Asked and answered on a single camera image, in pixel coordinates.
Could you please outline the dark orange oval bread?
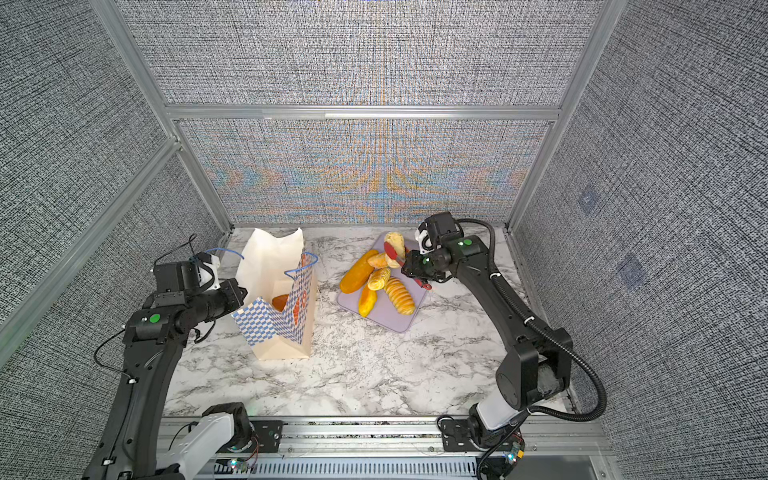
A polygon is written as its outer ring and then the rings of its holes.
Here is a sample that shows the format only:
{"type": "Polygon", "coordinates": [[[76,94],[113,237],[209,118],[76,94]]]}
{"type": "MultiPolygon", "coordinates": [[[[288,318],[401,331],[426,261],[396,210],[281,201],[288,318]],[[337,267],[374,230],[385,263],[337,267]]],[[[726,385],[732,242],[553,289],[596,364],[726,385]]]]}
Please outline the dark orange oval bread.
{"type": "Polygon", "coordinates": [[[271,305],[276,311],[283,312],[288,302],[288,299],[289,299],[288,294],[276,296],[272,299],[271,305]]]}

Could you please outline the red kitchen tongs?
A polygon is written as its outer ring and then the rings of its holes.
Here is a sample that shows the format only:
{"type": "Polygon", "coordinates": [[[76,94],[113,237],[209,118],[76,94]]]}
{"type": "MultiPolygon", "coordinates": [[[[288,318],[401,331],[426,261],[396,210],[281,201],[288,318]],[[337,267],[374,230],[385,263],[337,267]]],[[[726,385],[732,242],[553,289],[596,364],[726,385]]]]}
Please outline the red kitchen tongs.
{"type": "MultiPolygon", "coordinates": [[[[404,272],[403,267],[405,264],[405,258],[402,255],[398,255],[395,247],[388,241],[384,242],[384,250],[387,256],[398,264],[398,266],[401,268],[401,272],[404,272]]],[[[423,281],[421,279],[414,278],[414,277],[412,277],[412,280],[414,280],[416,284],[419,285],[424,290],[432,289],[432,286],[427,281],[423,281]]]]}

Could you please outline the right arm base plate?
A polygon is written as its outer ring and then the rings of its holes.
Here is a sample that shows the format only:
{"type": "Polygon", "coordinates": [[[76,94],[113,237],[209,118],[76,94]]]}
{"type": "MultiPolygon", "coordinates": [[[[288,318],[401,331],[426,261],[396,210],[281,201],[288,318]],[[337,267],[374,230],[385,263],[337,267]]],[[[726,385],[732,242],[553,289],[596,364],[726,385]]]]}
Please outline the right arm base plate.
{"type": "Polygon", "coordinates": [[[479,452],[473,442],[469,421],[466,418],[443,416],[437,419],[443,450],[448,453],[479,452]]]}

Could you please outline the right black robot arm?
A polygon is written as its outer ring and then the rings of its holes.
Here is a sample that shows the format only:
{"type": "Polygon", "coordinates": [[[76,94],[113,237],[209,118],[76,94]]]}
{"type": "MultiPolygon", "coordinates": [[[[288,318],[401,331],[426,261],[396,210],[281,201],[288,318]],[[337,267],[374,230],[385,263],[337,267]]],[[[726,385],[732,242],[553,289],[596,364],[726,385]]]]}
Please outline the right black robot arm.
{"type": "Polygon", "coordinates": [[[475,235],[451,232],[432,239],[417,237],[402,272],[423,282],[456,279],[480,303],[504,345],[506,355],[495,373],[496,387],[470,409],[472,441],[488,448],[510,420],[534,404],[570,386],[571,358],[525,324],[533,315],[497,268],[492,250],[475,235]]]}

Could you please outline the pale rectangular scored bread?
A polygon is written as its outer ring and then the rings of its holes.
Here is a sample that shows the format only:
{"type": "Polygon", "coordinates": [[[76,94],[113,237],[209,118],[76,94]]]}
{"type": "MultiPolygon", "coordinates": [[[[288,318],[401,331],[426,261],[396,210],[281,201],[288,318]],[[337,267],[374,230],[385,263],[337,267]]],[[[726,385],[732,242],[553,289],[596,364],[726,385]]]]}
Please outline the pale rectangular scored bread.
{"type": "MultiPolygon", "coordinates": [[[[389,232],[385,235],[384,242],[388,241],[397,250],[398,255],[406,257],[405,240],[402,234],[399,232],[389,232]]],[[[396,262],[391,260],[390,268],[400,268],[396,262]]]]}

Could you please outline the blue checkered paper bag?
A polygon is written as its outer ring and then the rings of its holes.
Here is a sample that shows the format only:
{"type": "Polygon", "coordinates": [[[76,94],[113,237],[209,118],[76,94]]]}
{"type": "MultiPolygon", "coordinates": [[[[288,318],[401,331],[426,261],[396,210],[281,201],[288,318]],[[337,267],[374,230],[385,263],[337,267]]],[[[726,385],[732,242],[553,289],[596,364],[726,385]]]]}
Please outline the blue checkered paper bag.
{"type": "Polygon", "coordinates": [[[255,229],[245,244],[211,251],[237,259],[234,278],[247,290],[244,304],[224,317],[234,337],[219,335],[206,352],[224,359],[238,352],[260,361],[311,356],[319,257],[298,228],[283,236],[255,229]]]}

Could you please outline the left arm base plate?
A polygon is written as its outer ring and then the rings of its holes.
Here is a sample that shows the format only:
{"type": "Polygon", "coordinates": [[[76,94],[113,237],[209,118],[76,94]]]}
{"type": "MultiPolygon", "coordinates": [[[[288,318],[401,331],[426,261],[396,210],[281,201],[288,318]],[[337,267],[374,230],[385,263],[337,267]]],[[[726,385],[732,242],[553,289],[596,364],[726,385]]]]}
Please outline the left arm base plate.
{"type": "Polygon", "coordinates": [[[277,453],[283,436],[285,423],[282,420],[251,421],[251,436],[241,447],[223,447],[220,453],[250,455],[254,452],[277,453]]]}

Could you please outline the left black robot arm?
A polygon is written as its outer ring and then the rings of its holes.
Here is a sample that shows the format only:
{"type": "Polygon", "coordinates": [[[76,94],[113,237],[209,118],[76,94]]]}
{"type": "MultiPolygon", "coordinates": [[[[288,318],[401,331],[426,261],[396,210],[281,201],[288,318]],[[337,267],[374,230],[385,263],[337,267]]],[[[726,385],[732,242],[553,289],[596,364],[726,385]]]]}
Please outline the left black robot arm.
{"type": "Polygon", "coordinates": [[[235,402],[212,407],[175,448],[157,452],[168,388],[191,331],[240,309],[248,294],[236,279],[218,288],[172,286],[159,282],[119,333],[125,345],[121,384],[86,479],[192,479],[219,449],[250,444],[250,421],[235,402]]]}

